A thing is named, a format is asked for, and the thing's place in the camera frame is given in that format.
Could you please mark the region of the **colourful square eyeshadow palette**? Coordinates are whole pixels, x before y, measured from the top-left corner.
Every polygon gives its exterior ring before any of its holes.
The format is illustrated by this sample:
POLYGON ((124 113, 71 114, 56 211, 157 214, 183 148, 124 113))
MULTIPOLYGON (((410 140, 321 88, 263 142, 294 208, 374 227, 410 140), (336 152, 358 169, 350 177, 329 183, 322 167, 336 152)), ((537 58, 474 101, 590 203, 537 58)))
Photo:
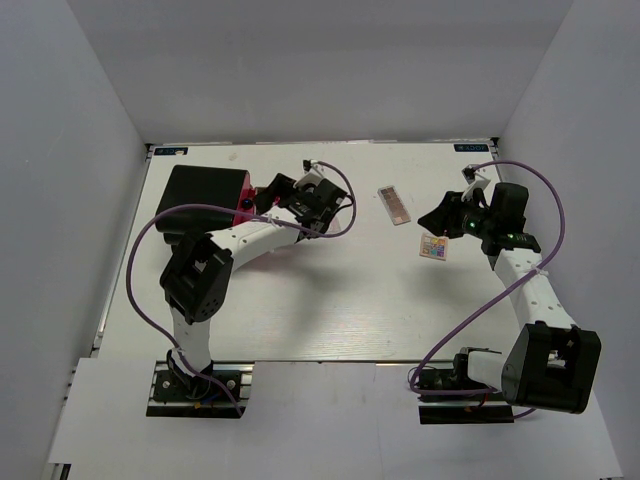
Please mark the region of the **colourful square eyeshadow palette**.
POLYGON ((445 261, 448 253, 448 238, 423 233, 420 241, 419 255, 432 260, 445 261))

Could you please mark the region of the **pink-brown eyeshadow palette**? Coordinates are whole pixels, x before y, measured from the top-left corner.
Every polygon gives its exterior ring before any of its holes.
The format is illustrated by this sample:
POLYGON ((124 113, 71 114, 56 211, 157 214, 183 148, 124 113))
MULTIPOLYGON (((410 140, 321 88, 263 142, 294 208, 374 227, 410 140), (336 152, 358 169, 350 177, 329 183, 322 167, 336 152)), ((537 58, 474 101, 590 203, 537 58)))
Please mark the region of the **pink-brown eyeshadow palette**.
POLYGON ((378 189, 378 196, 394 226, 407 224, 411 217, 394 186, 378 189))

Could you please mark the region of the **black pink drawer organizer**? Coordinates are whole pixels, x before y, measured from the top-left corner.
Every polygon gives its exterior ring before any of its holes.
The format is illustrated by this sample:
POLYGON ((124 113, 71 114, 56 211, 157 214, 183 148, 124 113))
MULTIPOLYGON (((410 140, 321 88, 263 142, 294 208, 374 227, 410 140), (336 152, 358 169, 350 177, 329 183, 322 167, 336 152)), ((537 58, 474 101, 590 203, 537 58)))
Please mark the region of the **black pink drawer organizer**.
MULTIPOLYGON (((255 213, 248 170, 176 165, 169 176, 156 214, 185 204, 219 206, 255 213)), ((185 232, 228 229, 249 220, 238 213, 191 209, 171 213, 156 223, 164 242, 174 247, 185 232)))

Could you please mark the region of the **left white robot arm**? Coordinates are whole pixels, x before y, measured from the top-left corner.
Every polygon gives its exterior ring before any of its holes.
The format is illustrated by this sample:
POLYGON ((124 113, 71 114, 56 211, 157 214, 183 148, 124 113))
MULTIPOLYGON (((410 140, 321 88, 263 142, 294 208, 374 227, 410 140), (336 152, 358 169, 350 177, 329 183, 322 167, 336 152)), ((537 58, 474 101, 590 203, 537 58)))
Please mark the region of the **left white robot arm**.
POLYGON ((328 235, 344 201, 355 201, 353 191, 318 171, 298 180, 279 174, 249 198, 246 221, 182 236, 161 274, 160 286, 176 344, 167 363, 188 398, 202 398, 210 390, 210 320, 224 303, 234 271, 278 248, 328 235))

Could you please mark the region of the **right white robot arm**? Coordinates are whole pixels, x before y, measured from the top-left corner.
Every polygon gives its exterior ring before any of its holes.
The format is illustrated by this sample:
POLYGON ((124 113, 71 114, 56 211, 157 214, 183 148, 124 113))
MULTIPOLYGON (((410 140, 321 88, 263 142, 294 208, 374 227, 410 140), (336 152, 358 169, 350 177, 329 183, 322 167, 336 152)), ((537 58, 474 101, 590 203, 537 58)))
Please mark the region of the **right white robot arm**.
POLYGON ((472 399, 496 393, 513 406, 582 413, 588 404, 601 353, 594 331, 581 329, 560 304, 544 274, 541 248, 525 232, 528 190, 500 182, 491 201, 479 187, 449 191, 418 223, 448 239, 471 235, 505 286, 521 327, 511 350, 465 347, 453 369, 439 379, 418 368, 412 389, 426 398, 472 399))

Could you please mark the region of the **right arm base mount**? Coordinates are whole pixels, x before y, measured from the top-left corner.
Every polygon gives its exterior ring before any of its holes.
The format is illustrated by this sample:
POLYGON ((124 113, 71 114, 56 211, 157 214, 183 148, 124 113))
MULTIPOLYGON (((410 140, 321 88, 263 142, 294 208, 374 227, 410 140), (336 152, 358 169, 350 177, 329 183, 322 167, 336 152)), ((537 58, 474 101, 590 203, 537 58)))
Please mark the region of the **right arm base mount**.
POLYGON ((493 377, 505 355, 488 348, 464 347, 450 361, 428 363, 407 372, 412 392, 418 395, 422 425, 489 425, 515 421, 513 408, 501 390, 469 376, 469 368, 493 377))

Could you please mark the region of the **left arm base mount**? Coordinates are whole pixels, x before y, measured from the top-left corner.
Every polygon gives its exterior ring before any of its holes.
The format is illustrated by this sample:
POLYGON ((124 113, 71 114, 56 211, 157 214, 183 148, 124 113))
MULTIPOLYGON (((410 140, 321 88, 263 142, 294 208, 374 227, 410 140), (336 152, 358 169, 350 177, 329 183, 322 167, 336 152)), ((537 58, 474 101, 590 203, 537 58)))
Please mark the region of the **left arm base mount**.
MULTIPOLYGON (((244 412, 250 397, 252 373, 253 364, 217 363, 211 376, 225 385, 244 412)), ((189 390, 165 362, 157 362, 146 416, 239 419, 241 414, 217 384, 199 379, 196 388, 189 390)))

